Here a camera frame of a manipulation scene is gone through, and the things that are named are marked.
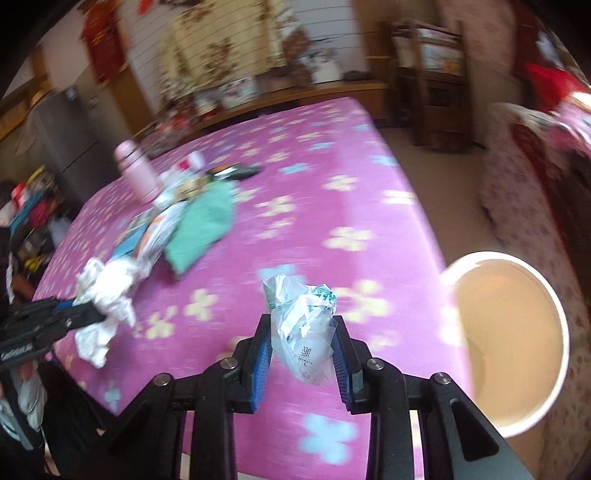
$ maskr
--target green towel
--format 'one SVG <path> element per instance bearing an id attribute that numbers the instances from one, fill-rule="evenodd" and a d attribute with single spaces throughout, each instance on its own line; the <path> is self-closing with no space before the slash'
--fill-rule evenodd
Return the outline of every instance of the green towel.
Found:
<path id="1" fill-rule="evenodd" d="M 234 220 L 232 186 L 214 181 L 187 207 L 172 240 L 166 245 L 166 260 L 177 276 L 185 273 L 209 246 L 226 235 Z"/>

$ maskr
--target pillow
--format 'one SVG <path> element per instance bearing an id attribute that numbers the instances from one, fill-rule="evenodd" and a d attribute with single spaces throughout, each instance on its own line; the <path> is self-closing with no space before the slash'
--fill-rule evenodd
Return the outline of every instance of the pillow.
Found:
<path id="1" fill-rule="evenodd" d="M 530 81 L 540 99 L 539 110 L 555 110 L 561 100 L 572 92 L 586 92 L 587 88 L 571 73 L 528 63 L 525 65 Z"/>

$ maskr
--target white tissue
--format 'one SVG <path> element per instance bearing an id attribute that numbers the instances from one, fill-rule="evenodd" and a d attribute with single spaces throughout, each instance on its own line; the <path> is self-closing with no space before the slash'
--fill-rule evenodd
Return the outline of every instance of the white tissue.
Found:
<path id="1" fill-rule="evenodd" d="M 107 318 L 79 329 L 75 335 L 78 356 L 97 368 L 105 365 L 109 342 L 117 333 L 119 322 L 135 325 L 135 311 L 129 289 L 145 278 L 145 266 L 131 258 L 118 258 L 103 264 L 91 258 L 78 275 L 74 305 L 92 302 Z"/>

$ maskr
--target screw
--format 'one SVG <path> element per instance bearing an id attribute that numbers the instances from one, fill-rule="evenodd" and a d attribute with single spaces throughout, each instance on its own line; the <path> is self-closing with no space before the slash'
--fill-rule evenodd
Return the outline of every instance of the screw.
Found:
<path id="1" fill-rule="evenodd" d="M 154 377 L 152 382 L 154 382 L 154 385 L 157 387 L 164 387 L 165 385 L 168 385 L 172 379 L 173 378 L 170 374 L 158 374 Z"/>
<path id="2" fill-rule="evenodd" d="M 379 358 L 370 358 L 367 362 L 367 366 L 371 370 L 381 370 L 384 368 L 384 362 Z"/>
<path id="3" fill-rule="evenodd" d="M 224 370 L 233 370 L 238 366 L 238 360 L 232 356 L 227 356 L 226 358 L 222 358 L 220 360 L 220 366 Z"/>
<path id="4" fill-rule="evenodd" d="M 445 372 L 437 372 L 434 377 L 435 381 L 441 385 L 447 385 L 452 381 L 452 378 Z"/>

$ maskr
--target pink bottle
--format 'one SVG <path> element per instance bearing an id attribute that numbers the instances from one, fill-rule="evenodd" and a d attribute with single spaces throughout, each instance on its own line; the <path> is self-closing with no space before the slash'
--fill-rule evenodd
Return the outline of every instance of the pink bottle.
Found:
<path id="1" fill-rule="evenodd" d="M 140 203 L 154 200 L 162 192 L 158 175 L 150 160 L 132 140 L 125 140 L 115 149 L 115 160 L 123 178 L 134 191 Z"/>

